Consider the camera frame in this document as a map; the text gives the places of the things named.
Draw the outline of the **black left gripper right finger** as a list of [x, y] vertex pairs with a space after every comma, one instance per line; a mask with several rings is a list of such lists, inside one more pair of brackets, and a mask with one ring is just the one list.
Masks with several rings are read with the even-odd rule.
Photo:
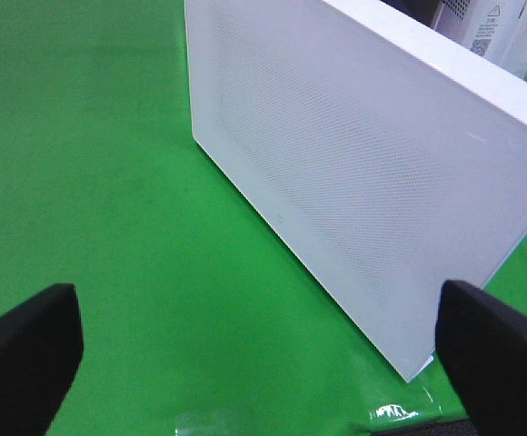
[[461, 280], [442, 285], [435, 349], [480, 435], [527, 435], [527, 316]]

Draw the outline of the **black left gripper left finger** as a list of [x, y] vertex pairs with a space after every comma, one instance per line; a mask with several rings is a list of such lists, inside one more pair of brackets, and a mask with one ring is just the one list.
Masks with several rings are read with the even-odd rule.
[[56, 283], [0, 316], [0, 435], [44, 435], [85, 350], [75, 285]]

